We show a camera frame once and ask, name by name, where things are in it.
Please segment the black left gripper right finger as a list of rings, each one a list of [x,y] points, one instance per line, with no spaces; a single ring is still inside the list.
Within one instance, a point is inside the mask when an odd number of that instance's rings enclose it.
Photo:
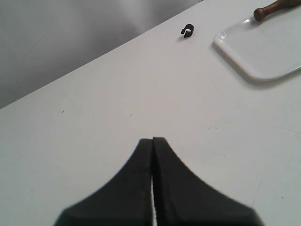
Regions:
[[[152,179],[159,226],[262,226],[252,208],[196,176],[163,137],[153,138]]]

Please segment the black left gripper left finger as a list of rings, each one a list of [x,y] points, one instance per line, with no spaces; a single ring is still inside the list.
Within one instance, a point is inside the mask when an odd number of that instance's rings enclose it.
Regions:
[[[152,140],[140,139],[122,169],[101,189],[66,208],[57,226],[151,226]]]

